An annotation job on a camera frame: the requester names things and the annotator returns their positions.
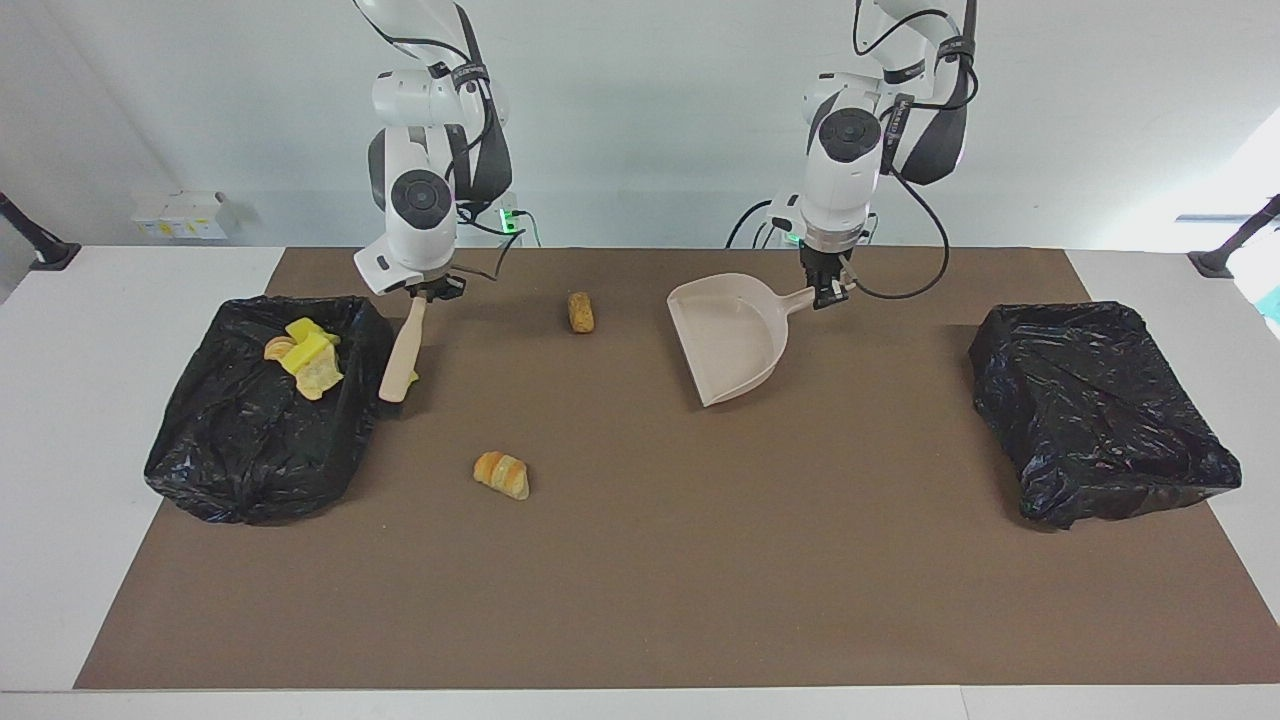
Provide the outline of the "white wall socket box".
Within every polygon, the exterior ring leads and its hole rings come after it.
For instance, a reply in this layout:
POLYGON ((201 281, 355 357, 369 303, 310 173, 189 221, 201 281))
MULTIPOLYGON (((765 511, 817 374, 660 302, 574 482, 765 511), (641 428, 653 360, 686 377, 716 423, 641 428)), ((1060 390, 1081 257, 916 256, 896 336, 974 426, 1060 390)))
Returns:
POLYGON ((224 241, 238 231, 230 204, 218 191, 136 193, 131 222, 142 236, 165 241, 224 241))

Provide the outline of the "beige plastic dustpan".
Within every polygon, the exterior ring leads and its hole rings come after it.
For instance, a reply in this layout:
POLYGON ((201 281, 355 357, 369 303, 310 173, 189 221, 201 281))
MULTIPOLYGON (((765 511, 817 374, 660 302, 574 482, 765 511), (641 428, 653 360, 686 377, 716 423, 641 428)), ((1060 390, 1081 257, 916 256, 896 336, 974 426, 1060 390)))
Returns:
POLYGON ((788 342, 788 316, 810 309, 815 290, 776 293, 742 273, 708 275, 672 290, 669 316, 703 407, 769 379, 788 342))

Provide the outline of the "brown table mat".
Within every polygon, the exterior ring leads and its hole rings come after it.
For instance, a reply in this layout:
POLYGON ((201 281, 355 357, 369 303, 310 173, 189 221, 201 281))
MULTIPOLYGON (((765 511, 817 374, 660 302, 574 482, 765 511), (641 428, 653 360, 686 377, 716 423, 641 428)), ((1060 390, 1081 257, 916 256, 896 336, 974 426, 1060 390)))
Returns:
POLYGON ((777 251, 513 251, 429 310, 421 383, 339 503, 163 503, 77 687, 1280 683, 1210 506, 1020 518, 966 351, 995 305, 1085 297, 1064 252, 961 250, 913 301, 800 313, 773 375, 704 409, 666 299, 721 272, 803 278, 777 251), (474 479, 489 451, 527 500, 474 479))

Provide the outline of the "black bag lined bin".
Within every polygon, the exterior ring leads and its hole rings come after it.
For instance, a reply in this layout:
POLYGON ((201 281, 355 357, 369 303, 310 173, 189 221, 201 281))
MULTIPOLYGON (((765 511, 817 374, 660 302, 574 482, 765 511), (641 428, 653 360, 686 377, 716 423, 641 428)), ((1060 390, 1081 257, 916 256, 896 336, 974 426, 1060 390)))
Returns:
POLYGON ((392 324, 370 299, 225 301, 182 372, 143 465, 145 483, 202 521, 306 518, 353 480, 383 415, 378 387, 392 324), (262 355, 288 322, 338 334, 343 379, 319 400, 262 355))
POLYGON ((1242 487, 1239 459, 1125 304, 997 305, 968 357, 973 404, 1015 468, 1028 521, 1068 530, 1242 487))

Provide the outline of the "beige hand brush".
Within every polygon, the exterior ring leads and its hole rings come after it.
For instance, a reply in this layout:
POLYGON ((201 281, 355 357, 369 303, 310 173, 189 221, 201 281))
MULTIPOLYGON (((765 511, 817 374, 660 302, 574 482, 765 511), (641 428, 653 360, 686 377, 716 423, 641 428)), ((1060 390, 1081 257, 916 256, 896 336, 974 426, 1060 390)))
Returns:
POLYGON ((378 397, 383 402, 402 404, 413 383, 426 311, 425 297, 411 299, 408 315, 396 337, 378 391, 378 397))

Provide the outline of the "black clamp stand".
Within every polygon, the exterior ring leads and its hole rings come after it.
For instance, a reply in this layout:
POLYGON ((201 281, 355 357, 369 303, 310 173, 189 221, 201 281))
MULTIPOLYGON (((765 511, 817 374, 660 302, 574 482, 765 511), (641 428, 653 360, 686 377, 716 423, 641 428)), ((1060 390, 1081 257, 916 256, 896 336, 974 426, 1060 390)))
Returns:
POLYGON ((1280 193, 1275 193, 1258 211, 1244 219, 1216 249, 1190 251, 1187 254, 1187 259, 1202 277, 1230 281, 1234 278, 1228 268, 1231 255, 1243 249, 1261 231, 1276 228, 1280 228, 1280 193))
POLYGON ((67 242, 27 217, 4 192, 0 192, 0 217, 26 238, 33 251, 32 272, 60 272, 79 254, 82 245, 67 242))

